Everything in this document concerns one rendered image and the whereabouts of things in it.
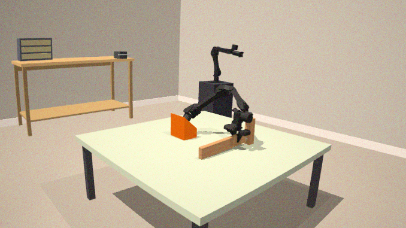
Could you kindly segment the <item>wooden post with slot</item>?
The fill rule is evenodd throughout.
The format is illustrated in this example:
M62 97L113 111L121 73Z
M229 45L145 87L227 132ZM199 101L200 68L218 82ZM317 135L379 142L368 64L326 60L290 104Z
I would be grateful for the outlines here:
M246 135L246 142L244 144L246 144L246 143L247 143L247 145L254 144L255 120L256 119L253 118L251 123L246 123L245 126L244 126L244 129L250 131L250 135Z

